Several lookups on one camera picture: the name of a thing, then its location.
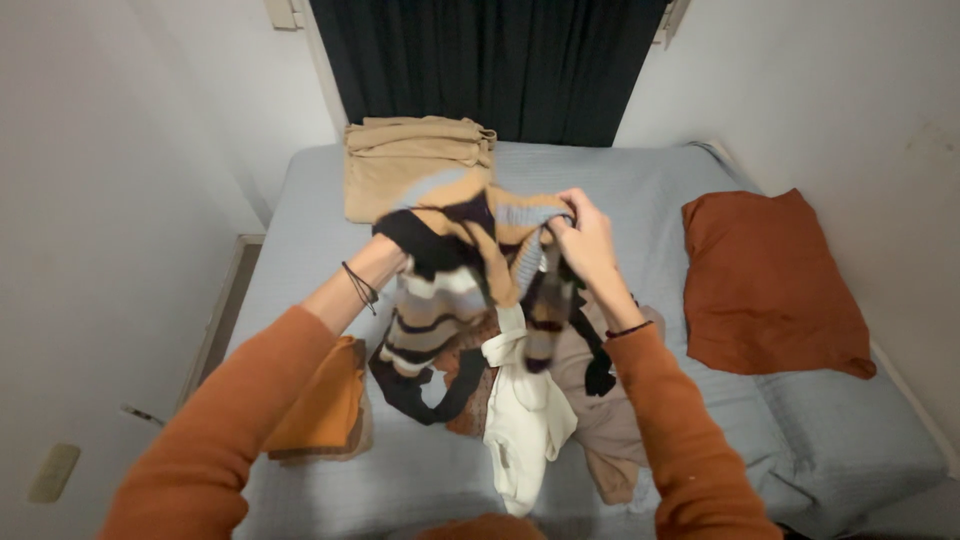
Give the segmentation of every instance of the pillow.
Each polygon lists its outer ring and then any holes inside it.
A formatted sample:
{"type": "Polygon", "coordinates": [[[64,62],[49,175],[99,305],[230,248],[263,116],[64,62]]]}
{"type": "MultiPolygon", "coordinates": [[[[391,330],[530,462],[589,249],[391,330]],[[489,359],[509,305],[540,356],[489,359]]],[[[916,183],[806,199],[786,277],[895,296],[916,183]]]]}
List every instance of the pillow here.
{"type": "Polygon", "coordinates": [[[688,356],[741,375],[876,374],[867,325],[800,191],[708,193],[683,215],[688,356]]]}

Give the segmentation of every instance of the striped sweater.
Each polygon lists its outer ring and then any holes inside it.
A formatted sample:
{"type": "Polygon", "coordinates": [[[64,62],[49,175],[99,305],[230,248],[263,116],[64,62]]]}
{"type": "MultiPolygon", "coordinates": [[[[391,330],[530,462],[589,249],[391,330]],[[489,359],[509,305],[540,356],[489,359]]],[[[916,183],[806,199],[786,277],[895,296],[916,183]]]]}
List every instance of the striped sweater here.
{"type": "Polygon", "coordinates": [[[408,189],[373,226],[411,256],[397,277],[381,359],[413,376],[488,310],[520,304],[528,321],[527,368],[545,369],[572,290],[545,227],[558,215],[573,221],[559,198],[516,196],[471,169],[441,171],[408,189]]]}

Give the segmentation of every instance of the bed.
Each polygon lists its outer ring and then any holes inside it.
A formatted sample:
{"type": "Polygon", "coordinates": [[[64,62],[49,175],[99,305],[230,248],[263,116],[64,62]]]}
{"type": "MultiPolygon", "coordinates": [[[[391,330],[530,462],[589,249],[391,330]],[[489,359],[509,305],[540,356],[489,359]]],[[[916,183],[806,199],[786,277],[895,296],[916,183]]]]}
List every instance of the bed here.
{"type": "MultiPolygon", "coordinates": [[[[680,207],[704,193],[756,190],[706,144],[589,149],[497,143],[496,173],[521,194],[574,185],[612,219],[620,265],[637,299],[666,320],[666,345],[698,384],[713,419],[743,456],[768,513],[814,538],[855,524],[865,511],[942,481],[946,461],[911,405],[881,368],[872,380],[827,370],[738,376],[685,355],[687,256],[680,207]]],[[[343,216],[343,150],[297,153],[240,311],[230,350],[298,302],[370,237],[343,216]]],[[[388,322],[348,329],[369,350],[388,322]]],[[[424,427],[387,405],[372,379],[373,448],[352,461],[281,467],[261,457],[244,496],[250,514],[237,538],[365,538],[422,524],[503,511],[487,449],[443,426],[424,427]]],[[[424,390],[435,404],[444,385],[424,390]]],[[[658,495],[641,472],[630,504],[600,501],[583,449],[569,441],[549,463],[534,517],[550,538],[654,537],[658,495]]]]}

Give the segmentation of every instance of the orange sleeve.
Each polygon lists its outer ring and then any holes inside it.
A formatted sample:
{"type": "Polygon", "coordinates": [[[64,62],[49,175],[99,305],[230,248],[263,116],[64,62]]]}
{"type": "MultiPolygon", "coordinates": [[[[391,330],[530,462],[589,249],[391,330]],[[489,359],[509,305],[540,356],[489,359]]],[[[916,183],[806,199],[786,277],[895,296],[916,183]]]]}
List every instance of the orange sleeve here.
{"type": "Polygon", "coordinates": [[[230,538],[253,461],[335,340],[291,307],[241,345],[133,464],[100,538],[230,538]]]}
{"type": "Polygon", "coordinates": [[[658,538],[781,538],[747,481],[743,459],[654,325],[609,339],[604,349],[634,406],[663,498],[658,538]]]}

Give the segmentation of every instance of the white garment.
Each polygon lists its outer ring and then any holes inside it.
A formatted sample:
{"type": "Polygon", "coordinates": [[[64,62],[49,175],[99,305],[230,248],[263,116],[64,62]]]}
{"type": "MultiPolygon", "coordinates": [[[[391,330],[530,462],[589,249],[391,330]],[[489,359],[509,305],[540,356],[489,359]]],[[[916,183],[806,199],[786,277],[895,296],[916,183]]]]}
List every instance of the white garment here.
{"type": "Polygon", "coordinates": [[[537,501],[546,460],[577,428],[577,416],[550,374],[523,365],[527,329],[520,306],[498,307],[501,334],[480,346],[500,366],[487,402],[483,442],[493,458],[493,487],[511,514],[527,515],[537,501]]]}

